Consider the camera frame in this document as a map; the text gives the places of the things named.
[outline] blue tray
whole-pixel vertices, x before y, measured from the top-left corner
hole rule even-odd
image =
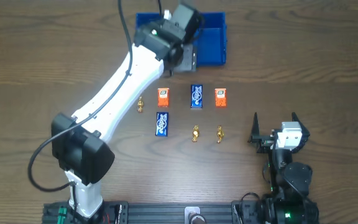
[[[193,42],[197,47],[197,67],[224,65],[226,63],[226,21],[224,12],[203,12],[205,24],[199,39]],[[136,29],[151,21],[161,19],[159,13],[140,12],[136,14]]]

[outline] small golden object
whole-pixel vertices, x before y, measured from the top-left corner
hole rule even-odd
[[[197,141],[198,136],[200,136],[200,131],[198,130],[198,125],[194,126],[193,128],[193,142]]]
[[[218,126],[218,132],[216,133],[218,135],[218,143],[221,143],[223,136],[224,136],[224,132],[222,130],[222,126]]]
[[[139,102],[137,102],[137,106],[139,107],[137,109],[137,112],[139,112],[139,113],[143,112],[144,103],[142,101],[142,97],[139,97]]]

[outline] blue plastic container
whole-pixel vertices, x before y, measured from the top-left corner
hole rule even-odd
[[[226,20],[224,12],[203,12],[205,24],[201,36],[193,42],[197,46],[197,67],[226,63]],[[136,29],[151,21],[159,20],[160,14],[140,12],[136,14]]]

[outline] orange package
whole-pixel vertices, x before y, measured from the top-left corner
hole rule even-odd
[[[215,105],[218,108],[225,108],[227,106],[226,89],[215,89]]]
[[[158,89],[158,107],[169,107],[169,88]]]

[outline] wooden surface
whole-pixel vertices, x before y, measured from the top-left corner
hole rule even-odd
[[[174,9],[177,1],[163,1]],[[246,143],[252,116],[268,134],[296,111],[311,132],[294,160],[313,168],[310,198],[321,223],[358,222],[358,1],[199,0],[226,11],[227,64],[160,79],[145,90],[109,143],[116,161],[103,179],[106,200],[230,202],[262,195],[267,158]],[[133,34],[136,12],[152,0],[123,2]],[[68,190],[39,192],[27,180],[35,148],[60,111],[72,114],[120,66],[127,52],[116,1],[0,1],[0,223],[40,223],[42,204]],[[204,84],[204,108],[189,109],[192,83]],[[168,138],[156,138],[158,87],[169,87]],[[228,107],[214,107],[227,88]],[[193,126],[201,137],[191,142]],[[216,126],[225,138],[216,144]],[[37,158],[37,181],[67,180],[50,147]]]

